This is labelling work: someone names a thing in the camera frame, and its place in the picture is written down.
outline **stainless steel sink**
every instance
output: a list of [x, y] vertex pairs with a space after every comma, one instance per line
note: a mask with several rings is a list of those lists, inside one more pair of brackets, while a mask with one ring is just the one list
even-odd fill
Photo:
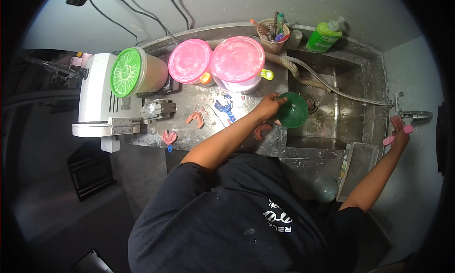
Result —
[[[364, 58], [345, 52], [338, 57], [314, 54], [304, 48], [288, 50], [287, 54], [304, 61], [328, 84], [346, 94], [368, 98], [371, 93], [368, 90], [371, 84], [365, 84], [365, 77], [374, 80], [375, 76], [367, 73], [370, 62]], [[300, 78], [318, 82], [310, 72], [298, 67]], [[288, 147], [344, 149], [346, 142], [368, 142], [371, 135], [367, 132], [373, 131], [374, 119], [384, 117], [374, 112], [375, 106], [304, 85], [291, 74], [288, 78], [289, 91], [299, 93], [309, 103], [309, 109], [313, 109], [303, 126], [287, 130]]]

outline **pink plastic container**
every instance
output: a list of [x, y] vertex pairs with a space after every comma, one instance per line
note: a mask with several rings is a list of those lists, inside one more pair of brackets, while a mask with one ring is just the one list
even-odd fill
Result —
[[215, 82], [210, 74], [212, 49], [200, 39], [189, 39], [179, 44], [169, 58], [169, 74], [183, 84], [208, 87]]
[[264, 49], [257, 41], [230, 37], [213, 51], [212, 76], [221, 88], [248, 94], [258, 87], [264, 63]]

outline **person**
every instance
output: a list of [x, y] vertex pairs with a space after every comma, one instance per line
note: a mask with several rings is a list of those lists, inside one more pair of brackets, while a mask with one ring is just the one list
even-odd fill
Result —
[[196, 145], [168, 175], [136, 221], [128, 243], [132, 273], [351, 272], [356, 234], [409, 135], [392, 117], [390, 151], [328, 220], [310, 214], [280, 166], [234, 154], [287, 99], [265, 96], [232, 125]]

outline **dark t-shirt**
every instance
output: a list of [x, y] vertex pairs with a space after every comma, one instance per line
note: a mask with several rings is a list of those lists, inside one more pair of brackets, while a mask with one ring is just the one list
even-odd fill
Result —
[[177, 166], [134, 225], [128, 259], [139, 272], [349, 272], [364, 213], [318, 221], [280, 166], [234, 155], [206, 176]]

